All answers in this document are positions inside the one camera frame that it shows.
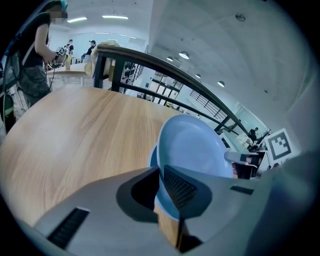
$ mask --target light blue plate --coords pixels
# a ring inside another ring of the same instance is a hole
[[[221,138],[205,122],[186,114],[175,115],[162,126],[158,146],[150,152],[148,167],[158,165],[163,172],[164,165],[179,166],[233,178],[231,162],[224,157],[226,151]],[[161,181],[154,202],[172,219],[179,220],[179,212]]]

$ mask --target white wall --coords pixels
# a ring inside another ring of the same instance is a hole
[[[49,48],[55,51],[58,47],[63,47],[68,43],[69,30],[58,26],[50,25],[49,28]]]
[[[294,133],[301,152],[320,145],[320,75],[308,86],[285,115],[286,129]]]
[[[121,47],[145,52],[148,45],[146,38],[149,39],[145,32],[132,27],[96,25],[78,29],[69,29],[64,26],[54,24],[50,26],[49,38],[49,48],[53,51],[58,47],[63,47],[68,43],[69,39],[72,39],[74,46],[73,56],[77,58],[80,58],[81,55],[87,52],[90,47],[89,40],[95,40],[98,44],[110,39],[116,39],[116,42],[120,44]]]
[[[161,31],[160,21],[163,19],[163,14],[166,8],[166,5],[169,0],[153,0],[152,12],[151,12],[151,21],[150,21],[150,32],[149,32],[149,47],[148,52],[150,53],[158,36]]]

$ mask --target camouflage pants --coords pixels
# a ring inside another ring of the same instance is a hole
[[[42,66],[25,67],[21,71],[20,87],[28,108],[51,92]]]

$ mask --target black vent grille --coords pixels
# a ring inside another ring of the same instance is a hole
[[[231,190],[243,193],[243,194],[247,194],[247,195],[252,195],[252,193],[254,192],[253,189],[251,188],[246,188],[243,186],[238,186],[238,185],[234,185],[232,187],[230,187]]]
[[[181,209],[196,195],[197,188],[168,169],[164,170],[164,186],[175,207]]]
[[[56,246],[65,249],[88,214],[89,211],[87,210],[75,208],[49,235],[48,240]]]

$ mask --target concrete ceiling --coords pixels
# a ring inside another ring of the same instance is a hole
[[[209,89],[224,81],[223,90],[253,112],[260,104],[285,113],[318,68],[295,23],[271,0],[166,0],[159,12],[150,53],[188,65]]]
[[[63,26],[66,28],[117,26],[134,28],[149,34],[152,0],[67,0],[67,2],[68,19],[86,17],[87,20],[74,23],[65,21]],[[104,19],[102,15],[127,16],[128,20]]]

